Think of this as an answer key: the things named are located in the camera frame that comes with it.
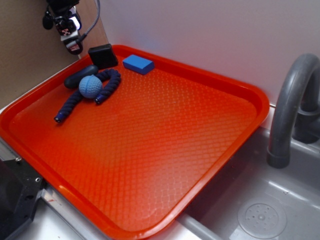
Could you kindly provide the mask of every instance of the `blue sponge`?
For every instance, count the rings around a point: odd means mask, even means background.
[[[128,56],[122,62],[123,62],[123,66],[126,69],[130,69],[142,75],[147,74],[148,72],[150,72],[152,69],[155,68],[155,64],[153,61],[150,61],[148,59],[145,59],[136,55]]]

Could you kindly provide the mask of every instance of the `white wall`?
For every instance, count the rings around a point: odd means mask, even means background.
[[[254,84],[276,103],[293,61],[320,57],[319,0],[101,0],[111,44]]]

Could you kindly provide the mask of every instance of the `black metal bracket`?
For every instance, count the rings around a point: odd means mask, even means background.
[[[0,160],[0,239],[11,240],[32,223],[44,187],[24,159]]]

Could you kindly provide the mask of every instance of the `camera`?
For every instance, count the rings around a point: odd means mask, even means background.
[[[60,34],[60,40],[67,50],[73,55],[80,54],[83,46],[78,30],[82,25],[75,7],[79,3],[79,0],[46,1],[48,6],[42,19],[43,27],[50,30],[55,25],[56,30]]]

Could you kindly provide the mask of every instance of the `cable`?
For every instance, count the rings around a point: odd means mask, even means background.
[[[87,29],[87,31],[80,37],[79,41],[82,42],[88,35],[88,33],[94,28],[97,24],[100,17],[100,0],[96,0],[96,16],[92,25]]]

